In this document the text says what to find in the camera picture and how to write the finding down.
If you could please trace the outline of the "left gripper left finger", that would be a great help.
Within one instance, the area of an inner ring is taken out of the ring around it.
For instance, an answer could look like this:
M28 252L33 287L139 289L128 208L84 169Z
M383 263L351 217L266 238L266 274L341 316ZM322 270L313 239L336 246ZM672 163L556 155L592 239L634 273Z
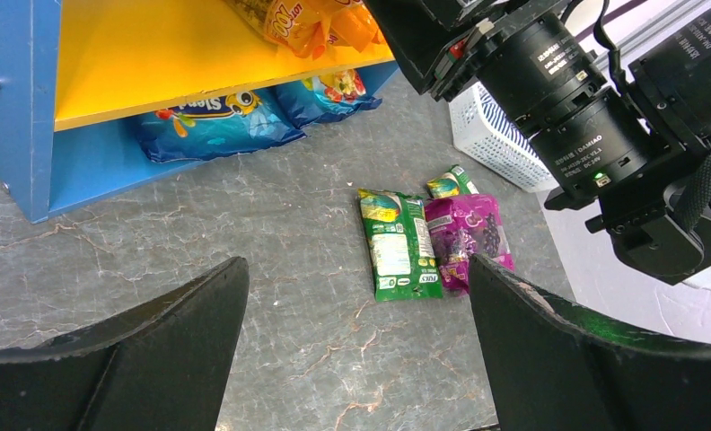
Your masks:
M212 430L250 286L233 257L31 348L0 349L0 430Z

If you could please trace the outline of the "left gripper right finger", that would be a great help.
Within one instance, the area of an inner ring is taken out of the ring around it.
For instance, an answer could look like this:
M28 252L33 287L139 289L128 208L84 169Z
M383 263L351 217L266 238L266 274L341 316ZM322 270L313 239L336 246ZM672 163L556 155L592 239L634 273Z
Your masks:
M711 430L711 344L625 323L477 255L470 305L502 430Z

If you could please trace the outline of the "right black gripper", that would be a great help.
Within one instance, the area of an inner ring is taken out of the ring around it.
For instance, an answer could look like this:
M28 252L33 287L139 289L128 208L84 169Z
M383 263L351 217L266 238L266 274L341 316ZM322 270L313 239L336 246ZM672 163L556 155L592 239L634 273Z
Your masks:
M455 1L365 0L392 55L413 88L451 101L470 86L478 70L506 41L565 1L504 1L479 6L471 26L454 37Z

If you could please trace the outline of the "blue candy bag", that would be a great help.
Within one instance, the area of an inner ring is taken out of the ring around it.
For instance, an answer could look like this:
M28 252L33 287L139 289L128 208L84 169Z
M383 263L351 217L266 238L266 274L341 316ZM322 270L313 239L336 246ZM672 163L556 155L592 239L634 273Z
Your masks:
M307 137L269 89L187 102L131 117L127 123L146 157L156 163L210 161Z
M339 122L360 111L375 110L382 104L380 98L366 90L355 69L278 84L272 93L297 128Z

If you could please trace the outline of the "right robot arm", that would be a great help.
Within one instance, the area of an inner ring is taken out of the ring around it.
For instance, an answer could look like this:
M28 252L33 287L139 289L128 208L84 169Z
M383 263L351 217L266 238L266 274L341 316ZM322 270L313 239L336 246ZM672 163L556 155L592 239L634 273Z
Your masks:
M573 1L370 1L419 93L480 83L625 265L674 285L711 267L711 7L624 66L600 14L608 69L567 29Z

